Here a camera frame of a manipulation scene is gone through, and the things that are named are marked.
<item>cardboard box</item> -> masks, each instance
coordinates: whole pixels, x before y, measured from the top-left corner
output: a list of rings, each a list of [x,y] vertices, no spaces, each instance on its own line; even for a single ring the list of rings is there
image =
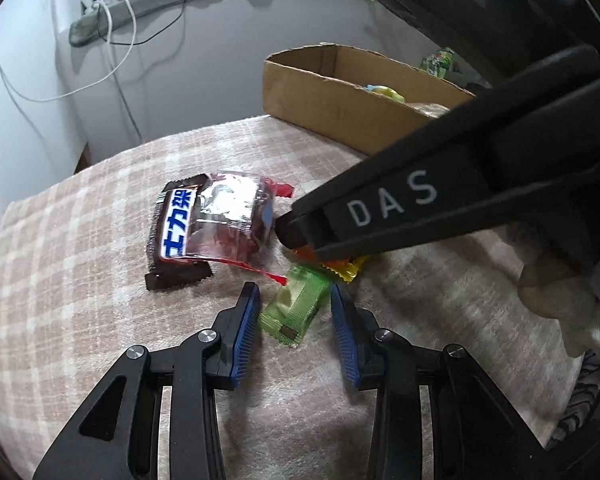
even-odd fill
[[[383,85],[406,104],[368,92]],[[431,119],[409,103],[453,108],[473,97],[457,86],[376,52],[321,44],[272,54],[264,63],[265,113],[373,155]]]

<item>white cable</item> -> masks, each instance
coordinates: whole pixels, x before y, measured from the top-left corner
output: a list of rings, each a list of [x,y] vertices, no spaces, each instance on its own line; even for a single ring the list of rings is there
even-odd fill
[[[78,88],[77,90],[72,90],[71,92],[68,92],[66,94],[62,94],[62,95],[59,95],[56,97],[49,97],[47,99],[33,99],[31,97],[27,97],[26,95],[21,94],[11,84],[11,81],[9,81],[9,79],[7,78],[7,75],[4,73],[2,65],[0,64],[0,75],[2,76],[2,79],[7,84],[7,86],[9,88],[11,88],[11,90],[13,90],[13,92],[15,94],[17,94],[19,97],[23,98],[25,101],[30,101],[32,103],[49,103],[51,101],[56,101],[56,100],[62,99],[64,97],[69,97],[70,95],[77,94],[78,92],[81,92],[82,90],[86,90],[87,88],[91,88],[92,86],[96,86],[97,84],[102,83],[104,80],[111,77],[111,75],[113,75],[113,73],[122,66],[122,64],[126,61],[126,58],[129,56],[129,54],[131,54],[131,49],[134,47],[134,43],[136,42],[136,31],[138,30],[138,25],[136,23],[136,15],[134,14],[134,10],[131,8],[131,3],[129,3],[129,0],[124,0],[124,1],[126,4],[126,8],[129,9],[129,14],[131,14],[131,21],[133,22],[133,26],[134,26],[133,34],[131,35],[131,43],[129,44],[129,49],[126,51],[125,57],[123,57],[122,60],[116,65],[116,67],[113,70],[111,70],[111,72],[109,72],[106,76],[104,76],[102,79],[98,79],[95,83],[88,84],[87,86],[83,86],[82,88]],[[106,9],[107,21],[108,21],[107,48],[109,49],[109,56],[110,56],[109,59],[112,60],[112,53],[110,52],[111,31],[113,28],[112,18],[111,18],[111,13],[109,12],[109,9],[107,9],[106,5],[105,4],[101,4],[101,5],[104,6]]]

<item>chocolate candy package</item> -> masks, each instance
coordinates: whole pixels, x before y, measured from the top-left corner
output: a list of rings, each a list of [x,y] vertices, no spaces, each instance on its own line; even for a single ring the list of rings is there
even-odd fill
[[[270,178],[222,171],[170,182],[158,196],[147,245],[147,288],[211,276],[209,261],[232,264],[286,283],[267,245],[276,196],[293,188]]]

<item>silver screw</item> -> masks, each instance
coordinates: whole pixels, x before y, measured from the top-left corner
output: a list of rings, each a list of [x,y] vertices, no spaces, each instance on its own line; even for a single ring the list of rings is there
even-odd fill
[[[381,328],[380,330],[376,330],[376,333],[374,334],[374,337],[378,340],[378,341],[389,341],[389,339],[391,339],[391,336],[394,333],[391,332],[391,330],[387,330],[385,328]]]
[[[446,347],[446,353],[448,353],[454,359],[461,359],[466,355],[466,350],[457,344],[451,344]]]
[[[202,341],[203,343],[211,343],[216,338],[216,336],[218,336],[218,334],[215,330],[207,328],[206,330],[203,330],[198,334],[198,339],[200,339],[200,341]]]
[[[142,354],[144,354],[144,348],[140,345],[133,345],[126,349],[126,356],[129,359],[138,359],[142,357]]]

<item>red candy wrapper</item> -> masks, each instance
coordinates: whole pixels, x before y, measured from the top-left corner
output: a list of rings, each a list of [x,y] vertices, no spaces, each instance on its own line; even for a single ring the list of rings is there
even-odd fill
[[[286,284],[267,241],[273,226],[274,199],[290,197],[291,186],[263,176],[223,171],[173,182],[168,187],[158,197],[162,203],[148,245],[150,267],[152,260],[154,267],[159,264],[168,269],[195,262],[222,262]]]

